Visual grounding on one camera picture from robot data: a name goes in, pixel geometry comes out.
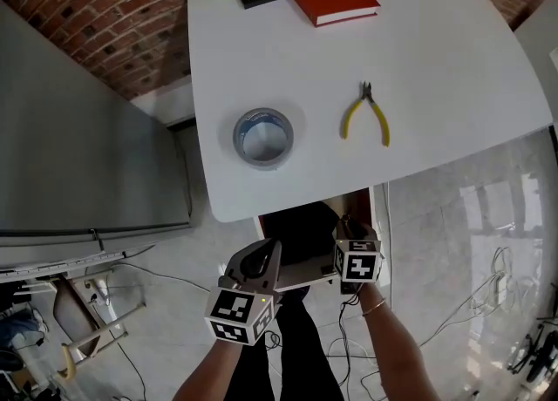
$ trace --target yellow pliers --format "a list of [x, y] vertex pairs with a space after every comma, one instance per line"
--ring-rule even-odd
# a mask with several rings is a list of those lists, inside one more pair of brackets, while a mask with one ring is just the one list
[[363, 94], [360, 97], [360, 100], [357, 103], [353, 104], [353, 106], [346, 113], [343, 126], [343, 139], [347, 139], [347, 137], [349, 136], [350, 118], [352, 118], [352, 115], [355, 113], [358, 107], [361, 106], [365, 99], [368, 99], [368, 101], [370, 102], [372, 110], [374, 111], [374, 114], [376, 114], [376, 117], [378, 118], [378, 121], [380, 123], [380, 127], [382, 128], [382, 144], [385, 146], [390, 146], [390, 126], [387, 125], [387, 119], [382, 113], [382, 110], [380, 110], [378, 104], [372, 98], [372, 85], [370, 84], [370, 82], [363, 82]]

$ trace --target bracelet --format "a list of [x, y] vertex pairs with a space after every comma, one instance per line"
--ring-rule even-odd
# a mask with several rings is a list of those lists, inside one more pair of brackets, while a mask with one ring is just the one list
[[384, 303], [385, 303], [385, 298], [382, 299], [381, 302], [378, 302], [376, 305], [370, 308], [368, 311], [363, 313], [363, 317], [368, 316], [374, 309], [381, 307]]

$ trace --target duct tape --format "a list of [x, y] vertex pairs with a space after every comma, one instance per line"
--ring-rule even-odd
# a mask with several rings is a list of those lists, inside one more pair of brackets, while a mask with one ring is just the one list
[[238, 155], [258, 170], [275, 170], [290, 155], [293, 126], [271, 108], [256, 108], [236, 122], [233, 143]]

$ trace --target black pants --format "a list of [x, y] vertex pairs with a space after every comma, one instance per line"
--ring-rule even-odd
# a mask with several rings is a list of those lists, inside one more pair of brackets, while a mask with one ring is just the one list
[[[286, 304], [277, 313], [282, 334], [281, 401], [342, 401], [316, 325], [302, 302]], [[261, 338], [245, 345], [228, 386], [225, 401], [273, 401], [268, 352]]]

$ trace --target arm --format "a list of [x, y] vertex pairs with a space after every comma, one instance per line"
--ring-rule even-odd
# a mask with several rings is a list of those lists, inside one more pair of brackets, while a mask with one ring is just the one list
[[241, 351], [238, 343], [216, 341], [173, 401], [223, 401]]
[[[383, 300], [370, 283], [363, 285], [358, 294], [363, 313]], [[419, 347], [387, 304], [383, 303], [364, 318], [387, 397], [391, 401], [439, 401], [426, 374]]]

